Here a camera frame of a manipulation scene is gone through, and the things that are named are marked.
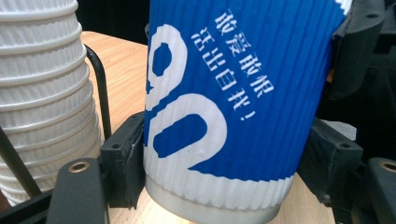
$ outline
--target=table surface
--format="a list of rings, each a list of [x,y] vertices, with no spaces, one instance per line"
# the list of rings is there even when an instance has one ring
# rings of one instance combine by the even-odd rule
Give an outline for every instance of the table surface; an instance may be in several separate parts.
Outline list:
[[[107,81],[108,100],[112,132],[132,114],[143,111],[145,104],[145,85],[148,48],[145,45],[94,32],[83,32],[81,39],[100,57]],[[90,79],[96,86],[94,72]],[[93,97],[98,102],[97,89]],[[100,115],[99,104],[96,110]],[[139,224],[188,224],[192,223],[177,217],[156,204],[143,190],[137,210],[109,209],[111,223]],[[290,223],[334,223],[332,209],[320,204],[302,179],[296,175],[279,214],[271,224]]]

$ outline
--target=stack of white paper cups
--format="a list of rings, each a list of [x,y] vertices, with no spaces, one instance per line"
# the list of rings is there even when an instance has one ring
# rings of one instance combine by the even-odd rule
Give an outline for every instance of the stack of white paper cups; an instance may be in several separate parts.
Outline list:
[[[76,0],[0,1],[0,125],[43,190],[102,143]],[[0,158],[0,189],[28,200]]]

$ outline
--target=blue paper cup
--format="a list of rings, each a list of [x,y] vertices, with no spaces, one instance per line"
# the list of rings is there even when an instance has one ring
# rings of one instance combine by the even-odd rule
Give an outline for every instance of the blue paper cup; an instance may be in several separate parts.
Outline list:
[[[290,189],[351,0],[151,0],[148,194],[198,223],[263,223]]]

